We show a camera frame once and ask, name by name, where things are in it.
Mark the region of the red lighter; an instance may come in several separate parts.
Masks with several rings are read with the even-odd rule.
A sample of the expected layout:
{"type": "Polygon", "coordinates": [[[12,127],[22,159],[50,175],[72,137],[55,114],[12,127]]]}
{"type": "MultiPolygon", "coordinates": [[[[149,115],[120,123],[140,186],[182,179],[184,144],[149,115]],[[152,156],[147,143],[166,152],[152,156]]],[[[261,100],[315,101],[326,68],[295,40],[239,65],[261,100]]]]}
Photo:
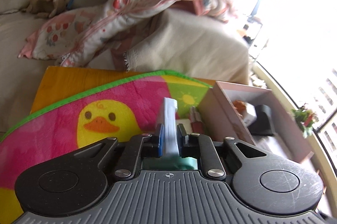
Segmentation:
{"type": "Polygon", "coordinates": [[[196,107],[193,106],[190,108],[189,118],[192,132],[204,134],[205,133],[204,124],[201,118],[201,114],[198,112],[196,107]]]}

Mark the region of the teal plastic crank handle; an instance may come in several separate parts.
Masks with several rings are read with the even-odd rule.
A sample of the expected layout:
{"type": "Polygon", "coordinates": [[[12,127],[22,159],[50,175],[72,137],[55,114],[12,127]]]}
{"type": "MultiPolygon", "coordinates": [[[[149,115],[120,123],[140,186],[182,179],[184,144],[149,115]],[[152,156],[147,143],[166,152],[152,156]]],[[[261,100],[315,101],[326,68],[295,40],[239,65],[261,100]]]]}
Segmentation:
{"type": "Polygon", "coordinates": [[[197,170],[198,161],[193,157],[160,157],[145,158],[142,164],[146,170],[197,170]]]}

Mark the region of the brown bear figurine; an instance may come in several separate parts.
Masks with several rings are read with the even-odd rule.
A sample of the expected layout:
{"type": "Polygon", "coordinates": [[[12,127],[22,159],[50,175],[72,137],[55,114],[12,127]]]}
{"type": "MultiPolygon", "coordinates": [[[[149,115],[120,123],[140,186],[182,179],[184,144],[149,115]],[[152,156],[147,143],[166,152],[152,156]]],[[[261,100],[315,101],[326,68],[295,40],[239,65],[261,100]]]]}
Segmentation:
{"type": "Polygon", "coordinates": [[[247,110],[246,102],[241,101],[241,100],[234,100],[232,104],[239,115],[244,116],[246,114],[246,110],[247,110]]]}

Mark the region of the white charger box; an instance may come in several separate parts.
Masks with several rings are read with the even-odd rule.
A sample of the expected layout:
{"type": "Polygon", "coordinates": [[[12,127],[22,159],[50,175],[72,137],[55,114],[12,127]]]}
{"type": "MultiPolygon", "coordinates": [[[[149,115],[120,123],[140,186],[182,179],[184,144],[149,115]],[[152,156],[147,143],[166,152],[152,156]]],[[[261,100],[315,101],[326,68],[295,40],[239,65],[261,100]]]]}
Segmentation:
{"type": "Polygon", "coordinates": [[[255,107],[252,104],[247,104],[246,114],[242,116],[243,123],[245,126],[251,125],[257,119],[257,113],[255,107]]]}

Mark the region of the white cream tube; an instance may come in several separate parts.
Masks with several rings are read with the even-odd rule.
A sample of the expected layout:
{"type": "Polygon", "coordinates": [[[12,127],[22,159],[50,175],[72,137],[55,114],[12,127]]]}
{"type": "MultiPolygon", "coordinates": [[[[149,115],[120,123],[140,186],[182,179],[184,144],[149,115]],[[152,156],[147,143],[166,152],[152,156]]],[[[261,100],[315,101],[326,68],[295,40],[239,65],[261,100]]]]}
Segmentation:
{"type": "Polygon", "coordinates": [[[191,127],[191,122],[189,119],[177,119],[176,124],[182,124],[185,128],[185,131],[187,134],[190,134],[193,132],[193,129],[191,127]]]}

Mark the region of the pink cardboard box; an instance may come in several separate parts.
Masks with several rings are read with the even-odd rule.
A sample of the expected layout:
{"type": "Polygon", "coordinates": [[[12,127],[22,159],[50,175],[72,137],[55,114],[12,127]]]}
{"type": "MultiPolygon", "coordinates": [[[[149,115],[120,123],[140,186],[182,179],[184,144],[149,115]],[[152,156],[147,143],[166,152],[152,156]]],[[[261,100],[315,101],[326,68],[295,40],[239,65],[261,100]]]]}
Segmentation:
{"type": "Polygon", "coordinates": [[[234,137],[298,163],[314,154],[271,90],[216,82],[198,110],[213,140],[234,137]]]}

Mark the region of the colourful cartoon play mat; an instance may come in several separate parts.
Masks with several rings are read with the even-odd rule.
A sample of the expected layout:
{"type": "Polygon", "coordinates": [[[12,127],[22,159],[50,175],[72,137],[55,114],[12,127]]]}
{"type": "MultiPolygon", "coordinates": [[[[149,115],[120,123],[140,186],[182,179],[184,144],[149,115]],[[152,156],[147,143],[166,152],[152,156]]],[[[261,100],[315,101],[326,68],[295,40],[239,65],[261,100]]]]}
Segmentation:
{"type": "Polygon", "coordinates": [[[154,131],[163,98],[175,99],[176,117],[185,119],[208,89],[183,74],[156,71],[92,88],[24,118],[1,139],[1,222],[22,214],[14,184],[24,170],[106,137],[124,142],[154,131]]]}

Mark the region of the beige sofa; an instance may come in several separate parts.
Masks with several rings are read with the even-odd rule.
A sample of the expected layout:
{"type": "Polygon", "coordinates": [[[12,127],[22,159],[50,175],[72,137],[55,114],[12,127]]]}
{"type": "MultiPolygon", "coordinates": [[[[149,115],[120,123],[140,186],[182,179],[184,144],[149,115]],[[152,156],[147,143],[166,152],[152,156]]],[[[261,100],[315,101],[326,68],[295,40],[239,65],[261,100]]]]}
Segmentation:
{"type": "MultiPolygon", "coordinates": [[[[29,113],[46,68],[52,61],[61,63],[18,56],[26,38],[46,22],[23,13],[1,16],[2,132],[29,113]]],[[[245,41],[228,22],[197,15],[192,2],[186,1],[118,33],[84,66],[137,72],[166,69],[190,77],[249,81],[245,41]]]]}

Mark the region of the potted flower plant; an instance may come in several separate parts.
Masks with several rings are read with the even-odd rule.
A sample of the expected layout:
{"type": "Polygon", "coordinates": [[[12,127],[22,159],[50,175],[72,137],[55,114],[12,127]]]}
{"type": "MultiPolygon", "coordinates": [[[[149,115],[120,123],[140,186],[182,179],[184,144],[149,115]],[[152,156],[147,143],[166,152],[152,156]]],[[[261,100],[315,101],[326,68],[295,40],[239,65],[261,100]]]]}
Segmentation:
{"type": "Polygon", "coordinates": [[[297,109],[291,110],[292,117],[306,139],[313,134],[313,125],[319,121],[317,114],[311,110],[307,103],[297,109]]]}

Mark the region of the pink floral baby blanket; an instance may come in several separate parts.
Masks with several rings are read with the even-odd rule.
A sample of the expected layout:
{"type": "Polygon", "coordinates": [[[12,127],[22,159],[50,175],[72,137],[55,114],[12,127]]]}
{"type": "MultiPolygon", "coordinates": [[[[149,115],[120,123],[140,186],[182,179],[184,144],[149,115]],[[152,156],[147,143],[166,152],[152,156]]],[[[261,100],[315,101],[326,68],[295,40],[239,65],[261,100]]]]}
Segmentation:
{"type": "Polygon", "coordinates": [[[26,38],[18,56],[59,59],[63,67],[84,66],[112,37],[180,1],[192,2],[197,15],[225,23],[237,16],[235,0],[108,0],[103,5],[73,9],[48,20],[26,38]]]}

